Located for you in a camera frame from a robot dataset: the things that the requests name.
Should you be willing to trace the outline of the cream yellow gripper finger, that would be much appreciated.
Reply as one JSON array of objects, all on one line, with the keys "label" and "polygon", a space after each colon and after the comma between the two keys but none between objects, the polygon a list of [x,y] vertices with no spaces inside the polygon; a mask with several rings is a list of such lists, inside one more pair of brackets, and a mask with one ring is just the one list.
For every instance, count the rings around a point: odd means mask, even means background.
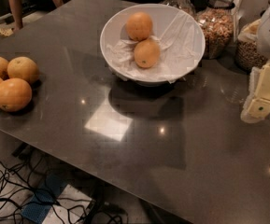
[{"label": "cream yellow gripper finger", "polygon": [[270,115],[270,60],[262,68],[253,67],[249,76],[249,96],[240,118],[256,123]]}]

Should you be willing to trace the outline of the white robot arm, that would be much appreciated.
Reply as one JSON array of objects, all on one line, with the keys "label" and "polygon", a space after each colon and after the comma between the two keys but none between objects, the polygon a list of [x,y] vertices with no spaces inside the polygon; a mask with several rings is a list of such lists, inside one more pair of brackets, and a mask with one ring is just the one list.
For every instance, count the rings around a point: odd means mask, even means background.
[{"label": "white robot arm", "polygon": [[268,62],[261,69],[253,68],[250,73],[249,96],[240,115],[246,123],[259,122],[270,114],[270,6],[261,16],[257,37],[257,51]]}]

